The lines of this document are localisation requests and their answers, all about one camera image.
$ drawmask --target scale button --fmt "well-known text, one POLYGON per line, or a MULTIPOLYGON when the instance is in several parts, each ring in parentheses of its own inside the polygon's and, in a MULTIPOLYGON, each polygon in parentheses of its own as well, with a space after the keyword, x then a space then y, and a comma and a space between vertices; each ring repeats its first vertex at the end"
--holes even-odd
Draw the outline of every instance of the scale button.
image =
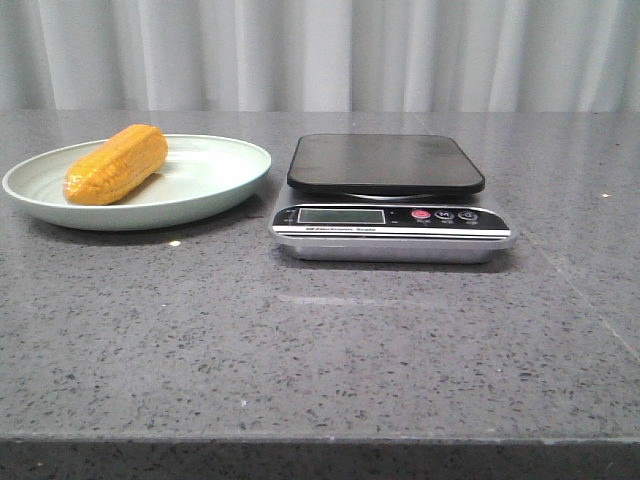
POLYGON ((458 213, 458 217, 462 220, 473 222, 478 219, 478 214, 475 212, 472 212, 471 210, 463 210, 460 213, 458 213))
POLYGON ((453 213, 449 210, 438 210, 435 215, 440 220, 453 220, 454 218, 453 213))
POLYGON ((414 210, 411 210, 411 216, 416 220, 424 220, 425 218, 429 218, 431 216, 431 212, 422 208, 416 208, 414 210))

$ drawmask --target plate rim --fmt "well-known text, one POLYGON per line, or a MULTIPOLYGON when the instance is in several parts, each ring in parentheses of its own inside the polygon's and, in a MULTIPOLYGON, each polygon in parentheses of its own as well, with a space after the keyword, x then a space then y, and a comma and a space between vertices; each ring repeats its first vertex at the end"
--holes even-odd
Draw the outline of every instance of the plate rim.
POLYGON ((50 203, 50 202, 43 202, 40 200, 35 200, 33 198, 24 196, 18 192, 16 192, 15 190, 13 190, 12 188, 9 187, 9 179, 11 178, 12 175, 15 175, 15 172, 20 170, 21 168, 23 168, 25 165, 35 162, 37 160, 39 160, 42 157, 48 156, 48 155, 53 155, 53 154, 57 154, 60 152, 64 152, 65 150, 72 150, 74 148, 79 148, 79 147, 85 147, 85 146, 89 146, 89 145, 99 145, 101 143, 106 142, 108 139, 101 139, 101 140, 90 140, 88 142, 81 142, 81 143, 77 143, 74 145, 67 145, 64 147, 60 147, 60 148, 55 148, 53 150, 49 150, 47 152, 43 152, 40 153, 38 155, 35 155, 33 157, 30 157, 26 160, 23 160, 22 162, 18 163, 17 165, 14 165, 12 168, 10 168, 7 173, 5 173, 5 175, 2 177, 2 188, 4 189, 4 191, 11 197, 13 197, 14 199, 24 202, 24 203, 28 203, 30 205, 36 205, 38 207, 46 207, 46 208, 51 208, 51 209, 58 209, 58 210, 86 210, 86 211, 118 211, 118 210, 137 210, 137 209, 141 209, 141 208, 149 208, 149 207, 157 207, 160 205, 179 205, 180 203, 185 203, 185 202, 191 202, 191 201, 197 201, 197 200, 202 200, 204 198, 207 198, 211 195, 217 195, 217 194, 221 194, 221 193, 225 193, 225 192, 229 192, 231 190, 235 190, 241 187, 244 187, 254 181, 256 181, 257 179, 259 179, 260 177, 264 176, 269 169, 271 168, 272 165, 272 158, 271 158, 271 154, 263 147, 256 145, 254 143, 248 142, 246 140, 240 140, 237 138, 231 138, 231 137, 223 137, 223 136, 218 136, 218 135, 206 135, 206 134, 187 134, 187 133, 168 133, 168 134, 164 134, 165 137, 167 138, 202 138, 202 139, 208 139, 208 140, 224 140, 226 142, 231 142, 231 143, 236 143, 236 144, 242 144, 244 146, 250 147, 252 149, 255 149, 257 151, 259 151, 260 153, 262 153, 266 160, 266 166, 265 168, 257 175, 255 175, 254 177, 252 177, 250 180, 247 180, 246 182, 243 182, 241 184, 238 184, 236 186, 234 186, 233 188, 230 189, 226 189, 226 190, 222 190, 220 192, 215 192, 215 193, 209 193, 209 194, 204 194, 204 195, 198 195, 198 196, 194 196, 194 197, 188 197, 188 198, 183 198, 183 199, 178 199, 178 200, 171 200, 171 201, 164 201, 164 202, 148 202, 148 203, 136 203, 136 204, 131 204, 131 205, 127 205, 127 204, 121 204, 121 205, 76 205, 76 204, 59 204, 59 203, 50 203))

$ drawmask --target control panel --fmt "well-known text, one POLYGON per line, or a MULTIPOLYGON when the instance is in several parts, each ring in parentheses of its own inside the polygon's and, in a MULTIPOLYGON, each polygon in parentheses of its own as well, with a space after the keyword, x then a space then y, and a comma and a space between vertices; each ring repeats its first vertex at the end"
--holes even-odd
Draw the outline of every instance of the control panel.
POLYGON ((469 206, 299 204, 278 211, 274 231, 284 235, 430 237, 503 240, 504 220, 469 206))

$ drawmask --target red button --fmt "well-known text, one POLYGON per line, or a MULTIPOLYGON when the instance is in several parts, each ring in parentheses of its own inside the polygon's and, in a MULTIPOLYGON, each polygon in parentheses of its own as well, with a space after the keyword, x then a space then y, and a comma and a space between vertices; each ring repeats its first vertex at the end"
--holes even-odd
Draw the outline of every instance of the red button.
POLYGON ((431 216, 431 213, 429 213, 427 210, 418 208, 415 210, 411 210, 411 216, 416 220, 424 220, 425 218, 429 218, 431 216))

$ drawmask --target scale platform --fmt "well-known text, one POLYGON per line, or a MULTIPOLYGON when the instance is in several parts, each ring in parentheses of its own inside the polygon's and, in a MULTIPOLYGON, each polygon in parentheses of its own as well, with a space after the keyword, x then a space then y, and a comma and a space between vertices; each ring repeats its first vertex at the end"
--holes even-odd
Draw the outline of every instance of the scale platform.
POLYGON ((482 263, 517 237, 483 190, 482 174, 446 137, 303 137, 270 230, 305 260, 482 263))

